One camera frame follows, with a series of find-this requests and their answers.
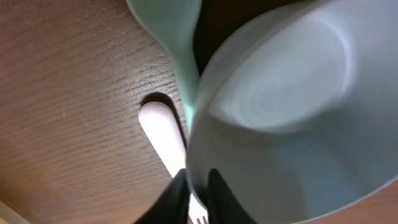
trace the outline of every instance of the light blue spoon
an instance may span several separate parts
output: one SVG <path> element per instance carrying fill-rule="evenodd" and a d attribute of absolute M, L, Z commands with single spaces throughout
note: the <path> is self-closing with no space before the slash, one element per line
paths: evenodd
<path fill-rule="evenodd" d="M 127 0 L 127 4 L 170 55 L 190 131 L 199 83 L 192 42 L 201 0 Z"/>

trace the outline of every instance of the plastic utensil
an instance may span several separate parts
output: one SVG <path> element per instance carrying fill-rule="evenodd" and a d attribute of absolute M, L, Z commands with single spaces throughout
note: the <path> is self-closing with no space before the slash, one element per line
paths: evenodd
<path fill-rule="evenodd" d="M 190 131 L 199 83 L 192 41 L 201 0 L 127 0 L 127 4 L 170 55 Z"/>
<path fill-rule="evenodd" d="M 140 109 L 138 120 L 166 169 L 174 177 L 185 168 L 185 146 L 173 111 L 164 103 L 150 102 Z M 191 194 L 189 216 L 196 224 L 207 224 L 207 211 Z"/>

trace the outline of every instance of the table surface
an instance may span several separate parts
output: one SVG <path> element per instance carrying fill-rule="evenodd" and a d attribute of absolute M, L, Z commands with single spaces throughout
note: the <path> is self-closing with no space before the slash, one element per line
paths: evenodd
<path fill-rule="evenodd" d="M 239 26 L 289 0 L 204 0 L 202 71 Z M 174 72 L 120 0 L 0 0 L 0 201 L 31 223 L 132 223 L 170 182 L 137 112 Z M 312 223 L 397 223 L 398 182 Z"/>

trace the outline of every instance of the fork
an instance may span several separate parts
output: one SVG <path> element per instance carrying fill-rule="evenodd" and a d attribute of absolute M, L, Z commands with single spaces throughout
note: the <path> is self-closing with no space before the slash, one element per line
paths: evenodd
<path fill-rule="evenodd" d="M 138 120 L 166 169 L 174 177 L 185 168 L 185 146 L 173 111 L 164 103 L 150 102 L 142 106 Z M 206 209 L 191 194 L 189 216 L 195 224 L 208 224 Z"/>

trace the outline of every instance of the wood grain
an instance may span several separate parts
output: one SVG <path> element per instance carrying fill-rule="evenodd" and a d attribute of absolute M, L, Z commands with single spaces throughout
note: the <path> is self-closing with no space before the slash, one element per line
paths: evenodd
<path fill-rule="evenodd" d="M 205 0 L 199 68 L 288 2 Z M 141 101 L 165 93 L 186 130 L 163 48 L 119 0 L 0 0 L 0 29 L 0 201 L 31 223 L 132 223 L 170 182 L 139 126 Z M 398 183 L 314 223 L 397 223 L 395 211 Z"/>

